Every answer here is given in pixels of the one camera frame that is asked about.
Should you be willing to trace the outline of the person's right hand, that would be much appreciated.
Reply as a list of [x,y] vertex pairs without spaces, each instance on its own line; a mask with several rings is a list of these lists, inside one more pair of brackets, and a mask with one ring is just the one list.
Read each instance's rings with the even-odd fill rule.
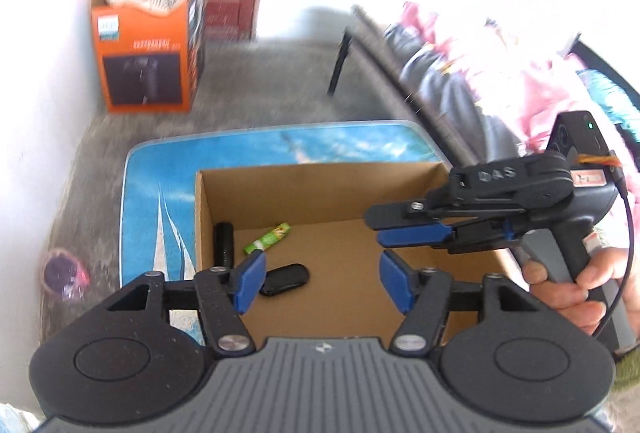
[[606,248],[595,254],[578,275],[576,283],[553,283],[544,265],[529,260],[522,267],[529,292],[555,309],[588,335],[600,325],[606,309],[599,301],[589,301],[589,291],[610,280],[621,283],[625,274],[627,250]]

